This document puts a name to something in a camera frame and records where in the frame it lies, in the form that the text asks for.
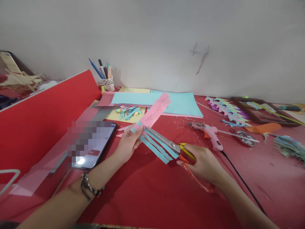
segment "pen holder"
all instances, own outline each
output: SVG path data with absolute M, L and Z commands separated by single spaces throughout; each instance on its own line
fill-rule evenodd
M 114 91 L 113 78 L 111 79 L 101 79 L 107 91 Z

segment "pink glue gun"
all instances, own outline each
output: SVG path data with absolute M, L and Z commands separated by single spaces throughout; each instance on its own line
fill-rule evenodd
M 207 138 L 211 139 L 211 142 L 213 144 L 213 150 L 216 152 L 221 152 L 223 150 L 223 146 L 220 143 L 219 139 L 216 136 L 217 133 L 217 128 L 213 127 L 213 126 L 209 126 L 206 124 L 202 124 L 199 122 L 192 122 L 192 123 L 187 123 L 188 125 L 190 125 L 192 128 L 196 129 L 196 130 L 200 130 L 202 132 L 204 132 L 205 136 Z

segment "bracelet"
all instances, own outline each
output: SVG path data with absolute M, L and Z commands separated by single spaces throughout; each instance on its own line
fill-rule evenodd
M 103 189 L 95 190 L 95 189 L 93 189 L 91 187 L 91 185 L 89 183 L 89 179 L 88 179 L 88 171 L 84 171 L 84 173 L 82 175 L 82 179 L 81 179 L 81 183 L 80 183 L 80 188 L 81 188 L 82 193 L 84 194 L 84 196 L 88 199 L 88 201 L 91 201 L 92 198 L 90 198 L 88 196 L 88 194 L 85 192 L 84 188 L 88 189 L 96 197 L 99 197 L 100 194 L 103 192 Z

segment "person's left hand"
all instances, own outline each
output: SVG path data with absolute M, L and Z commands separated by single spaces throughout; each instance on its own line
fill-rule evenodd
M 139 137 L 144 131 L 144 127 L 141 126 L 134 133 L 130 130 L 133 126 L 132 124 L 128 129 L 123 133 L 120 143 L 115 150 L 115 154 L 118 154 L 123 162 L 126 163 L 132 156 L 134 150 L 140 145 L 141 141 Z

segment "scissors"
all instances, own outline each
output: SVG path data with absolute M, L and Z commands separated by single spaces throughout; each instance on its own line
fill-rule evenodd
M 215 192 L 215 186 L 211 183 L 207 185 L 203 185 L 193 174 L 193 172 L 189 169 L 186 163 L 194 165 L 196 163 L 196 158 L 195 156 L 189 152 L 187 149 L 184 148 L 184 145 L 186 143 L 179 143 L 178 145 L 173 143 L 172 141 L 166 139 L 164 136 L 159 134 L 157 131 L 154 131 L 153 129 L 149 127 L 145 127 L 147 130 L 149 130 L 156 138 L 161 140 L 163 143 L 165 143 L 169 148 L 172 149 L 178 156 L 181 161 L 183 161 L 182 167 L 187 171 L 187 173 L 199 184 L 199 186 L 207 191 L 208 193 L 214 193 Z

